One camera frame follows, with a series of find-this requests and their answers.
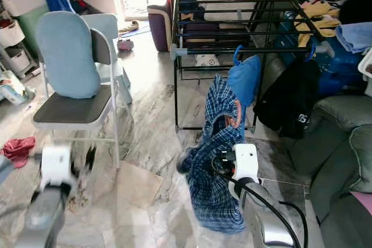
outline gray chair seat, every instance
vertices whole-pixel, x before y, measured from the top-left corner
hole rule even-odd
[[[90,124],[102,115],[111,97],[110,85],[101,85],[98,93],[88,99],[73,99],[54,93],[36,112],[34,124]]]

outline black cable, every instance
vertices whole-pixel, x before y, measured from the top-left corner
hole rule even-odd
[[[304,213],[302,212],[302,210],[297,205],[295,205],[293,203],[289,203],[289,202],[279,202],[279,203],[284,204],[286,206],[293,207],[298,212],[298,214],[300,215],[301,220],[302,220],[302,224],[303,224],[303,246],[304,246],[304,248],[307,248],[308,243],[309,243],[309,231],[307,229],[307,222],[306,222],[306,217],[305,217]]]
[[[263,204],[265,204],[279,219],[280,221],[282,221],[282,223],[285,225],[285,227],[287,228],[289,234],[291,235],[291,238],[294,242],[294,245],[295,245],[295,248],[301,248],[301,245],[299,243],[299,240],[296,236],[296,233],[294,232],[294,230],[292,229],[291,225],[288,223],[288,221],[283,217],[283,215],[274,207],[272,206],[265,198],[261,197],[258,193],[256,193],[255,191],[253,191],[252,189],[249,189],[247,186],[243,185],[243,184],[240,184],[237,180],[229,177],[228,175],[225,175],[225,174],[221,174],[214,166],[214,162],[217,158],[222,158],[223,156],[216,156],[215,158],[212,159],[212,169],[213,171],[218,174],[219,176],[235,183],[235,184],[238,184],[240,185],[242,188],[244,188],[248,193],[254,195],[254,197],[256,197],[258,200],[260,200]]]

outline light blue cushion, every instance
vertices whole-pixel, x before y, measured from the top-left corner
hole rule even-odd
[[[76,99],[96,95],[101,80],[92,57],[91,32],[79,15],[65,11],[44,14],[36,41],[55,92]]]

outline red cloth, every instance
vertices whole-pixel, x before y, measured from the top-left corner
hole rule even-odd
[[[10,139],[1,149],[1,154],[13,162],[15,168],[22,168],[28,160],[30,149],[35,146],[35,137],[26,139]]]

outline yellow cloth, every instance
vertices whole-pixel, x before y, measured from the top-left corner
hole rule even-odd
[[[311,19],[312,17],[320,17],[324,15],[330,16],[338,16],[339,9],[333,9],[331,5],[328,3],[315,3],[306,6],[303,11],[306,15]],[[302,19],[302,16],[298,15],[296,19]],[[335,37],[335,31],[333,29],[329,29],[330,27],[336,27],[341,24],[341,22],[337,19],[333,18],[325,18],[319,21],[313,21],[314,26],[318,29],[319,33],[323,37]],[[300,23],[295,21],[295,26],[298,31],[310,31],[310,28],[307,26],[306,23]],[[298,46],[299,47],[306,47],[307,43],[310,40],[312,34],[299,34],[298,35]]]

